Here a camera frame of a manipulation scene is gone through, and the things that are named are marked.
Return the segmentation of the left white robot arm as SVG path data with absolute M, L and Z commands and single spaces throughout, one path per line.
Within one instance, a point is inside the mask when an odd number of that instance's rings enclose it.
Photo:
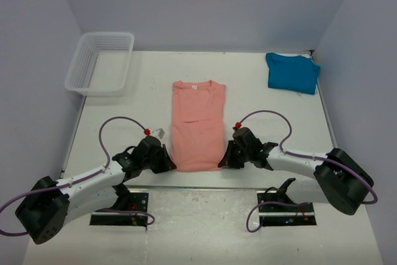
M 125 182 L 144 170 L 160 174 L 175 169 L 165 144 L 147 136 L 92 171 L 57 181 L 41 178 L 16 209 L 16 217 L 33 242 L 40 245 L 91 212 L 145 216 L 145 211 L 129 203 L 131 193 Z

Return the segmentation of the pink t shirt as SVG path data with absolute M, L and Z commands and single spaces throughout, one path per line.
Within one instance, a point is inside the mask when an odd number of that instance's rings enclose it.
M 171 159 L 180 172 L 216 171 L 225 153 L 226 86 L 216 81 L 172 84 Z

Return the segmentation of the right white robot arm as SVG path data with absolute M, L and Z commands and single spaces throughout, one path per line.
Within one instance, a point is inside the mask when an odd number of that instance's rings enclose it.
M 377 202 L 373 179 L 340 148 L 325 154 L 294 153 L 278 143 L 262 143 L 247 127 L 236 128 L 218 167 L 241 169 L 246 163 L 315 180 L 327 202 L 346 215 L 355 214 L 362 204 Z

